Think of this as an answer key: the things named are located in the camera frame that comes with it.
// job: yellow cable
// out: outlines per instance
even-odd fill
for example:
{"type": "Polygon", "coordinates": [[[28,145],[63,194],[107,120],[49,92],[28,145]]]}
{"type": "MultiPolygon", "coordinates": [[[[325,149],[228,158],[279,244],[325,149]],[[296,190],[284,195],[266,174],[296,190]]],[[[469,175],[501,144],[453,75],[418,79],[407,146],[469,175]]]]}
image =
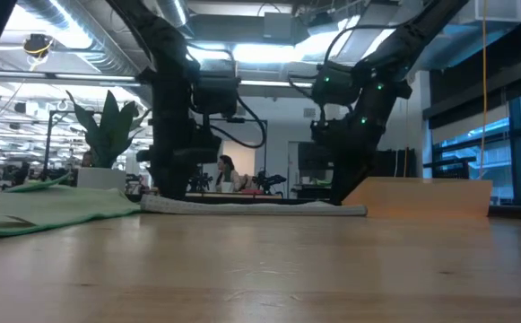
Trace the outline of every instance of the yellow cable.
{"type": "Polygon", "coordinates": [[[483,0],[483,130],[482,155],[479,165],[479,179],[483,179],[483,164],[485,162],[485,126],[487,125],[487,0],[483,0]]]}
{"type": "Polygon", "coordinates": [[[410,136],[408,127],[408,112],[410,108],[410,101],[405,101],[405,157],[404,157],[404,177],[407,177],[407,152],[410,149],[410,136]]]}
{"type": "Polygon", "coordinates": [[[45,50],[51,48],[51,45],[53,45],[53,40],[51,40],[44,48],[37,49],[37,50],[27,50],[25,49],[25,53],[27,54],[40,54],[44,52],[45,50]]]}

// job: potted plant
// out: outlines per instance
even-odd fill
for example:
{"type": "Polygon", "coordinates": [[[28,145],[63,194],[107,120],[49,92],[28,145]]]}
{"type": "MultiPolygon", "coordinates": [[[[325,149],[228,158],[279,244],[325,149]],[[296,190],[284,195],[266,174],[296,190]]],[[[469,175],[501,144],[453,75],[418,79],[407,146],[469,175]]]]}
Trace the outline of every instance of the potted plant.
{"type": "Polygon", "coordinates": [[[142,131],[140,129],[131,135],[131,132],[141,126],[149,110],[135,119],[135,115],[138,116],[135,102],[128,102],[119,109],[117,99],[111,91],[108,91],[100,123],[97,125],[93,113],[78,105],[70,92],[67,94],[73,102],[77,120],[86,129],[85,141],[92,153],[92,167],[79,169],[77,187],[118,188],[124,191],[126,173],[111,168],[117,157],[131,145],[135,135],[142,131]]]}

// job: black chair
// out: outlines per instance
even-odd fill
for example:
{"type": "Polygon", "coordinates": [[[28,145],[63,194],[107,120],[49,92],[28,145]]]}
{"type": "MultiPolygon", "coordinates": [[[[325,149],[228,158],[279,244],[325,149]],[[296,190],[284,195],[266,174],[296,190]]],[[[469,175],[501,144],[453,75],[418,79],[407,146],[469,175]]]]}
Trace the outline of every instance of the black chair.
{"type": "Polygon", "coordinates": [[[446,159],[423,164],[423,168],[431,168],[434,179],[469,179],[469,163],[476,160],[475,157],[446,159]]]}

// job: green cloth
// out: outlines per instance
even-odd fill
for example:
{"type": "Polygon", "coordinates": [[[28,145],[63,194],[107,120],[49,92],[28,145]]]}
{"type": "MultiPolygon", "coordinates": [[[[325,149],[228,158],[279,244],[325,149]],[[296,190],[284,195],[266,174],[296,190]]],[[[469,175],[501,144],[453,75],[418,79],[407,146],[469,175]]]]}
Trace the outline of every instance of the green cloth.
{"type": "Polygon", "coordinates": [[[0,237],[44,231],[140,212],[116,189],[70,188],[55,181],[0,193],[0,237]]]}
{"type": "Polygon", "coordinates": [[[20,185],[18,187],[8,188],[5,190],[5,192],[22,193],[22,192],[31,192],[31,191],[39,190],[39,189],[45,189],[45,188],[51,187],[53,185],[57,185],[58,183],[62,182],[63,180],[68,179],[69,176],[71,176],[71,173],[67,173],[64,176],[62,176],[58,179],[55,179],[55,180],[29,182],[27,184],[20,185]]]}

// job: desk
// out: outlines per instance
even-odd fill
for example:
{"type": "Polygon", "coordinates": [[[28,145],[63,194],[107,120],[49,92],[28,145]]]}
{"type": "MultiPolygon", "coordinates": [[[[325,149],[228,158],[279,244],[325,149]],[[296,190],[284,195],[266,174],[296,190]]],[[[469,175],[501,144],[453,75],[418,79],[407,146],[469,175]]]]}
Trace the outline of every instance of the desk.
{"type": "Polygon", "coordinates": [[[0,323],[521,322],[521,222],[140,215],[0,240],[0,323]]]}

